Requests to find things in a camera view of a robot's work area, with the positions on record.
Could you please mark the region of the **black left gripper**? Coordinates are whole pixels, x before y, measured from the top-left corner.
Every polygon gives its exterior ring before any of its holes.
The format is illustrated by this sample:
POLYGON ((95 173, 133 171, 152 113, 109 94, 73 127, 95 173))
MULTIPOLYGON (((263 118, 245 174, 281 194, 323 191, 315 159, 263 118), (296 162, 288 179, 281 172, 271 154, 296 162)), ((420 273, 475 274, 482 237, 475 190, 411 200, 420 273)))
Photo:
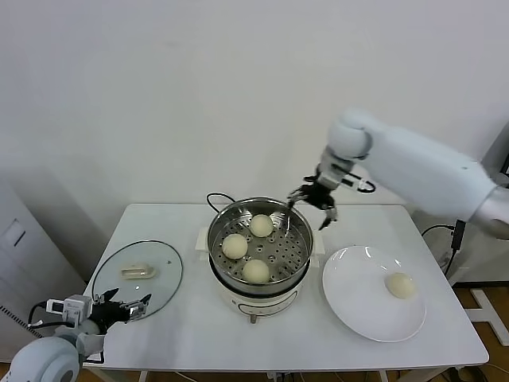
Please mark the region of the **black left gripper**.
POLYGON ((114 288, 95 296, 91 321, 97 326, 99 335, 105 335, 116 322, 137 321, 146 314, 152 294, 147 294, 137 301, 128 302, 125 307, 122 302, 113 300, 118 292, 119 289, 114 288))

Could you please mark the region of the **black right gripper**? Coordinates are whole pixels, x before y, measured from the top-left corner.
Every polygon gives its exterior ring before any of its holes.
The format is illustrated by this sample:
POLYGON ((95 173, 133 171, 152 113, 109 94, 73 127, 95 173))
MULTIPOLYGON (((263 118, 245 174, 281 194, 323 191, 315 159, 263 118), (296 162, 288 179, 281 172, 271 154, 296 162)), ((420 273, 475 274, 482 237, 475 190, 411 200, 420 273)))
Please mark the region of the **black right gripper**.
POLYGON ((319 230, 327 228, 331 223, 337 221, 336 202, 331 195, 332 190, 328 187, 311 181, 309 184, 300 185, 291 191, 287 196, 286 206, 292 209, 299 201, 305 201, 324 212, 325 218, 319 227, 319 230))

